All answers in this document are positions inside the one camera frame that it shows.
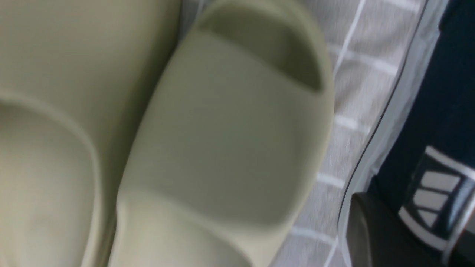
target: beige slide sandal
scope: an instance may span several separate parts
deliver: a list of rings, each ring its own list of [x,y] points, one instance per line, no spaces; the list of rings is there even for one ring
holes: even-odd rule
[[[95,267],[180,0],[0,1],[0,266]]]
[[[297,3],[213,3],[139,128],[109,267],[267,267],[315,181],[333,104],[323,35]]]

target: slide sandal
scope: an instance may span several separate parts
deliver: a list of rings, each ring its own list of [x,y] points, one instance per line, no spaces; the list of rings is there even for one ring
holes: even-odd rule
[[[139,128],[109,267],[267,267],[325,154],[330,65],[296,2],[211,4]]]
[[[0,266],[104,266],[180,0],[0,3]]]

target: adidas logo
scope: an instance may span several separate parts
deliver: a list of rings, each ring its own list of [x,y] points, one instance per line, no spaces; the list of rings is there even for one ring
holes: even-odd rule
[[[421,241],[444,254],[458,239],[475,203],[475,170],[428,146],[414,172],[399,217]]]

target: gray fabric surface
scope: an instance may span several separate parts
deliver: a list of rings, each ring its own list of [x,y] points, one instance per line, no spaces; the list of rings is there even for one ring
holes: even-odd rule
[[[273,267],[343,267],[343,187],[379,117],[424,0],[299,0],[325,34],[335,77],[332,138],[312,192]],[[183,0],[180,35],[210,0]]]

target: navy blue fabric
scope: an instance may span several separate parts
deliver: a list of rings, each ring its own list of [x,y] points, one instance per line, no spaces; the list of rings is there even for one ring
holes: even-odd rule
[[[475,169],[475,1],[457,0],[419,94],[370,192],[397,213],[427,146]]]

